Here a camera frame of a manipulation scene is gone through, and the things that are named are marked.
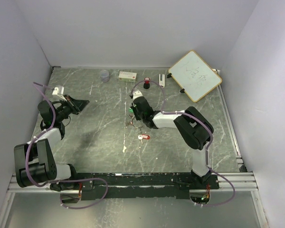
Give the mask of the wire keyring with keys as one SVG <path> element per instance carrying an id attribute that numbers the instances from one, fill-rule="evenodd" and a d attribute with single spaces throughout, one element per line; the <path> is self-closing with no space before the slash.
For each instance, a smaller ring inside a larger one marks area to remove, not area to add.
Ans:
<path id="1" fill-rule="evenodd" d="M 134 114 L 129 114 L 125 119 L 125 128 L 130 126 L 136 129 L 141 129 L 145 126 L 145 124 L 141 121 L 136 120 Z"/>

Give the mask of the red tagged key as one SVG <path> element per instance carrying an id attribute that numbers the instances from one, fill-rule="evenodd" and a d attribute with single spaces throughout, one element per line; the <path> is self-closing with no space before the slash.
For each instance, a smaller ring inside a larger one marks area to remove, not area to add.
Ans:
<path id="1" fill-rule="evenodd" d="M 149 140 L 150 136 L 146 135 L 146 134 L 140 134 L 138 135 L 138 140 L 141 142 L 141 144 L 143 144 L 144 140 Z"/>

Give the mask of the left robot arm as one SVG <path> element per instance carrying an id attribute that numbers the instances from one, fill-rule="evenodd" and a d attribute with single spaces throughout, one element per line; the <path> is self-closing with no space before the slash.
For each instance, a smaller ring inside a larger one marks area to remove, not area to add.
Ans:
<path id="1" fill-rule="evenodd" d="M 76 100 L 69 95 L 59 101 L 44 100 L 38 104 L 41 135 L 14 147 L 16 180 L 21 188 L 60 180 L 69 190 L 78 186 L 79 177 L 72 173 L 72 165 L 56 164 L 52 149 L 65 136 L 63 121 L 71 114 L 80 114 L 88 104 L 88 100 Z"/>

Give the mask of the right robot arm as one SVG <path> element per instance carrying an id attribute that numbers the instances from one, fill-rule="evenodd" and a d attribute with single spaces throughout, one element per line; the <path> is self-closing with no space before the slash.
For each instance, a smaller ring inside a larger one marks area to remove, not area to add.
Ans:
<path id="1" fill-rule="evenodd" d="M 193 186 L 204 188 L 211 175 L 209 146 L 213 141 L 214 129 L 209 121 L 193 106 L 183 111 L 161 112 L 153 110 L 139 91 L 130 95 L 130 98 L 135 118 L 148 128 L 174 128 L 179 131 L 185 143 L 193 149 Z"/>

